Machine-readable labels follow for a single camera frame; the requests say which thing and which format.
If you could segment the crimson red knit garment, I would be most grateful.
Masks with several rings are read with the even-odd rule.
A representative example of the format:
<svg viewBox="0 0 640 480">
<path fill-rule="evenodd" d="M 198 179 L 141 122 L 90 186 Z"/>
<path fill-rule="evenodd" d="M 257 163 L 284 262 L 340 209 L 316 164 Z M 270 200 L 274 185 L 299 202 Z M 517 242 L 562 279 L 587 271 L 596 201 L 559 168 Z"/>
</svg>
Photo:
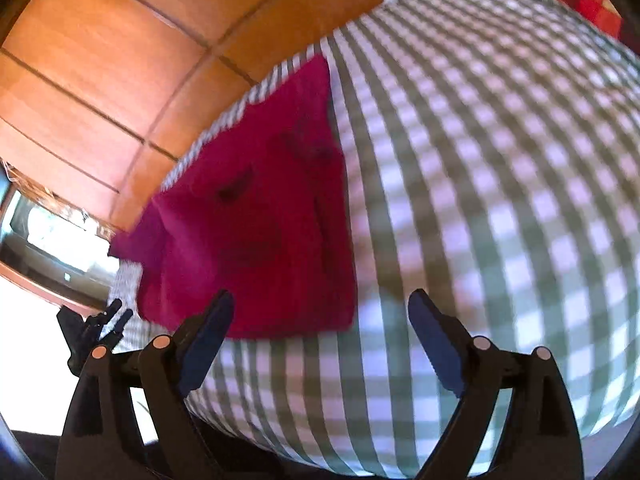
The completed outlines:
<svg viewBox="0 0 640 480">
<path fill-rule="evenodd" d="M 206 142 L 112 256 L 140 264 L 139 315 L 174 330 L 218 292 L 234 339 L 347 330 L 357 304 L 345 159 L 322 55 Z"/>
</svg>

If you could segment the orange wooden wardrobe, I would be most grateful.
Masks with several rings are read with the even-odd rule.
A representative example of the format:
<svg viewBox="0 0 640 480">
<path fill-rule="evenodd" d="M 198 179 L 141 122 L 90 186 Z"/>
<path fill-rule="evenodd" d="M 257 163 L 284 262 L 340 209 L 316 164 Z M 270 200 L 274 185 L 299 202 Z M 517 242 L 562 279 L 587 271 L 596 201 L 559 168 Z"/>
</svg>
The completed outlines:
<svg viewBox="0 0 640 480">
<path fill-rule="evenodd" d="M 119 231 L 308 58 L 331 72 L 332 129 L 357 159 L 390 154 L 442 84 L 476 108 L 550 108 L 577 72 L 555 0 L 29 0 L 1 48 L 1 156 Z"/>
</svg>

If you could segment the green white checkered bedsheet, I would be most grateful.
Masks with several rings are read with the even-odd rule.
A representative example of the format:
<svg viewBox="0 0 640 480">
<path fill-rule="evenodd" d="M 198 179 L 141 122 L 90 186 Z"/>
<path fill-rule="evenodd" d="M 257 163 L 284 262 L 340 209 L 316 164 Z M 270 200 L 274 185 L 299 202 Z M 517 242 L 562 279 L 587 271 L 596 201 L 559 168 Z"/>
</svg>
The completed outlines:
<svg viewBox="0 0 640 480">
<path fill-rule="evenodd" d="M 638 56 L 558 0 L 384 0 L 274 66 L 178 169 L 315 53 L 346 155 L 355 324 L 226 342 L 188 409 L 299 463 L 414 476 L 456 406 L 408 320 L 422 288 L 500 348 L 549 348 L 583 437 L 632 416 Z"/>
</svg>

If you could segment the bright window with frame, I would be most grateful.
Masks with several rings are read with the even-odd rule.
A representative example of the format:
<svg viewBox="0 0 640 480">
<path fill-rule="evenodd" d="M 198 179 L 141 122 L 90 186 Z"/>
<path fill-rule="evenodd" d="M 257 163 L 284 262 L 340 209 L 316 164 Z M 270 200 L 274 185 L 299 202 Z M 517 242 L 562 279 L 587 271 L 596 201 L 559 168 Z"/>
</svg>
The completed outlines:
<svg viewBox="0 0 640 480">
<path fill-rule="evenodd" d="M 103 310 L 119 268 L 113 231 L 1 163 L 1 272 L 57 304 Z"/>
</svg>

